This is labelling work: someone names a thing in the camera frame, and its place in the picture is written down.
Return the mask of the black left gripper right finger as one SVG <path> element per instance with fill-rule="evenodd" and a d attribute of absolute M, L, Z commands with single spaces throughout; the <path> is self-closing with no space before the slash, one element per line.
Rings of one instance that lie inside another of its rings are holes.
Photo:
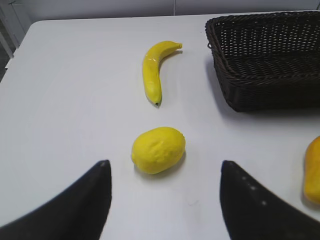
<path fill-rule="evenodd" d="M 320 223 L 283 201 L 236 162 L 221 166 L 220 206 L 232 240 L 318 240 Z"/>

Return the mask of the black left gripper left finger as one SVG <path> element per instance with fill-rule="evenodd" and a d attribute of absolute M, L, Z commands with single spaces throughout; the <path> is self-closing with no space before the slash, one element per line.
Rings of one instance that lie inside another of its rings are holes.
<path fill-rule="evenodd" d="M 2 240 L 98 240 L 112 201 L 109 160 L 101 160 L 59 195 L 2 226 Z"/>

